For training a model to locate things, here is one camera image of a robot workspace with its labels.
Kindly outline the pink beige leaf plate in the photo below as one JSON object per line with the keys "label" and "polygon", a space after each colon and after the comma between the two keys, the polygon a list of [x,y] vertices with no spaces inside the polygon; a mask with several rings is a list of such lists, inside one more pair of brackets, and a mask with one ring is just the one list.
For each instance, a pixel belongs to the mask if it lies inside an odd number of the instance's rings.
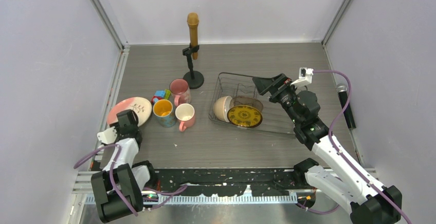
{"label": "pink beige leaf plate", "polygon": [[131,97],[117,103],[107,115],[107,125],[118,121],[117,114],[121,111],[131,109],[138,117],[138,126],[141,127],[149,119],[152,112],[152,103],[142,97]]}

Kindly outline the blue mug yellow inside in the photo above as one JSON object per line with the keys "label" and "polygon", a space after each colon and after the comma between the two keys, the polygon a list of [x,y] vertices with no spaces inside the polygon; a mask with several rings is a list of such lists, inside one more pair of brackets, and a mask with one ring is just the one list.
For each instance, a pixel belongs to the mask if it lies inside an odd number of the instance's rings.
{"label": "blue mug yellow inside", "polygon": [[177,122],[174,106],[167,99],[157,101],[153,106],[153,113],[157,117],[158,123],[163,127],[172,127]]}

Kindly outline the plain pink mug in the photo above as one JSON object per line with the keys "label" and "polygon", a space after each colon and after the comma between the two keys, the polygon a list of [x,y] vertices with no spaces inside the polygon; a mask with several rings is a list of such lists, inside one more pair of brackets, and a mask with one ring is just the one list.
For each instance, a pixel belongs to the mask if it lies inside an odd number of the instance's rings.
{"label": "plain pink mug", "polygon": [[180,132],[184,132],[195,124],[195,109],[191,104],[180,104],[175,110],[175,115],[179,121]]}

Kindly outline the pink patterned mug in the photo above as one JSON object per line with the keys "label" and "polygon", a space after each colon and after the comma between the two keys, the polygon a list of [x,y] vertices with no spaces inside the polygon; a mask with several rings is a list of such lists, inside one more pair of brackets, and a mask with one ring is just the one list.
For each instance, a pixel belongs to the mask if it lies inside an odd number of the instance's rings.
{"label": "pink patterned mug", "polygon": [[170,92],[174,97],[174,104],[178,107],[180,104],[188,103],[192,101],[190,87],[186,80],[175,79],[170,83]]}

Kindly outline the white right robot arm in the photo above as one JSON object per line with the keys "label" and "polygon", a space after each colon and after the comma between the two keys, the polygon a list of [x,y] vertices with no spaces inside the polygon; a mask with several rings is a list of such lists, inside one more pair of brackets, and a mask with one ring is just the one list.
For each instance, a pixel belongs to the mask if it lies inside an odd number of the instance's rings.
{"label": "white right robot arm", "polygon": [[343,149],[338,139],[319,118],[320,105],[315,93],[297,85],[307,85],[311,74],[291,82],[280,74],[273,78],[254,77],[260,95],[269,93],[269,101],[279,103],[294,123],[298,141],[326,162],[332,176],[316,161],[308,158],[294,166],[294,183],[300,188],[313,186],[339,204],[352,223],[397,223],[402,219],[402,194],[395,186],[386,187],[368,173]]}

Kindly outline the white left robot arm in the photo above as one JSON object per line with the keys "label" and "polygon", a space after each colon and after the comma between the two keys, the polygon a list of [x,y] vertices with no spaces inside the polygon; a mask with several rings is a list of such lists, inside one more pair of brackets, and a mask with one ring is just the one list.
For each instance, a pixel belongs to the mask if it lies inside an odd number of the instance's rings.
{"label": "white left robot arm", "polygon": [[127,109],[119,112],[117,121],[97,134],[113,153],[102,171],[91,177],[91,185],[100,220],[108,223],[142,211],[142,189],[152,190],[158,177],[148,161],[133,163],[142,143],[138,116]]}

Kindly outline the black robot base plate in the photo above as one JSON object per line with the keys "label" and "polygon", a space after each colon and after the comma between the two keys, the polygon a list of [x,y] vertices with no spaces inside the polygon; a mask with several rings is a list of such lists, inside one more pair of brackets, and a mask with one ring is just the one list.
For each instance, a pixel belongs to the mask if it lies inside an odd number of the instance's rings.
{"label": "black robot base plate", "polygon": [[162,191],[174,192],[186,185],[182,196],[241,196],[246,190],[252,195],[285,196],[296,190],[313,194],[315,188],[286,168],[221,168],[221,169],[157,169]]}

